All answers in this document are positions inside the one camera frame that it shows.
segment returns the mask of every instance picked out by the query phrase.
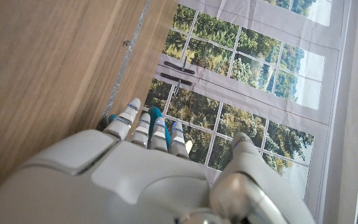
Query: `white robotic hand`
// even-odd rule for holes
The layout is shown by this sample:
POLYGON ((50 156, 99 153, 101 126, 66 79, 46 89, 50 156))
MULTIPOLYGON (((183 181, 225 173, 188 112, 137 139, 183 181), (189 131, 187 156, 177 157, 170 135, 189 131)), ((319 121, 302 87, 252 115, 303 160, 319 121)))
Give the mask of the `white robotic hand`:
POLYGON ((0 186, 0 223, 314 222, 243 133, 212 190, 180 123, 169 148, 162 118, 149 137, 148 114, 125 141, 139 107, 136 98, 103 133, 82 131, 20 166, 0 186))

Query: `tree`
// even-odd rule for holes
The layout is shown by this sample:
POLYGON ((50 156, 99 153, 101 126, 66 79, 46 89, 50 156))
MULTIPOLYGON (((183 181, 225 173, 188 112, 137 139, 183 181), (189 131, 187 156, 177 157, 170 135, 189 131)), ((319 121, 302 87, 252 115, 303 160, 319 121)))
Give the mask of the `tree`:
POLYGON ((286 68, 289 71, 299 73, 301 68, 301 59, 305 57, 305 51, 298 47, 284 44, 281 54, 280 66, 286 68))
POLYGON ((177 11, 173 17, 172 27, 189 32, 195 14, 195 10, 178 4, 177 11))
POLYGON ((280 52, 280 44, 274 38, 242 28, 237 50, 266 62, 276 63, 280 52))
POLYGON ((214 129, 219 102, 198 93, 179 89, 172 96, 167 114, 198 126, 214 129))
POLYGON ((252 75, 249 63, 242 63, 242 59, 235 59, 231 78, 257 88, 257 79, 252 75))
MULTIPOLYGON (((313 141, 314 136, 311 134, 270 121, 268 124, 265 148, 291 159, 294 159, 295 156, 300 156, 305 161, 305 155, 302 150, 307 146, 311 146, 313 141)), ((271 159, 267 157, 264 158, 266 158, 267 164, 280 175, 282 175, 284 167, 290 167, 292 165, 291 162, 279 158, 276 158, 275 162, 272 162, 271 159)))
POLYGON ((232 56, 230 51, 205 41, 191 39, 186 54, 191 64, 227 75, 232 56))
POLYGON ((199 13, 193 35, 233 48, 239 26, 199 13))
POLYGON ((152 86, 147 94, 144 106, 150 108, 156 106, 160 111, 164 110, 171 85, 159 80, 153 79, 152 86))
POLYGON ((180 59, 183 49, 185 48, 185 44, 185 35, 174 30, 169 30, 162 53, 180 59))
POLYGON ((270 66, 241 55, 236 56, 238 58, 233 63, 231 78, 259 90, 271 92, 274 72, 270 66))
POLYGON ((231 142, 216 136, 208 166, 217 170, 223 170, 232 159, 231 142))
POLYGON ((292 11, 298 14, 309 16, 310 6, 316 2, 316 0, 293 0, 292 11))
POLYGON ((246 133, 257 147, 261 147, 265 123, 265 118, 224 104, 218 132, 230 137, 234 137, 238 132, 246 133))
POLYGON ((279 71, 276 78, 276 87, 274 94, 284 99, 298 101, 295 97, 296 84, 298 83, 298 76, 295 74, 279 71))

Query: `wooden surface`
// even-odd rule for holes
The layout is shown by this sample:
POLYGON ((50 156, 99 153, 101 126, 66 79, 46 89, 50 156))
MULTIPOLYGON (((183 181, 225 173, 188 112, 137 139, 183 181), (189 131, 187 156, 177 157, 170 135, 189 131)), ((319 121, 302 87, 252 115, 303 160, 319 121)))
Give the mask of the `wooden surface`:
POLYGON ((146 17, 146 23, 151 24, 153 19, 161 21, 168 20, 168 23, 164 24, 163 26, 152 26, 150 29, 141 30, 139 39, 145 41, 142 44, 135 45, 134 52, 131 56, 131 59, 129 60, 128 67, 118 89, 117 97, 116 100, 114 100, 110 114, 119 114, 120 111, 134 97, 138 97, 141 100, 141 108, 143 108, 177 6, 178 3, 175 1, 165 1, 160 2, 158 6, 151 7, 149 9, 148 13, 153 14, 154 16, 146 17), (150 32, 160 37, 164 37, 164 41, 154 41, 153 39, 148 39, 147 37, 149 36, 150 32), (155 63, 149 63, 148 61, 143 60, 143 58, 158 58, 158 60, 155 63))
MULTIPOLYGON (((41 149, 96 127, 144 4, 0 1, 0 183, 41 149)), ((173 0, 150 4, 118 105, 145 100, 175 8, 173 0)))

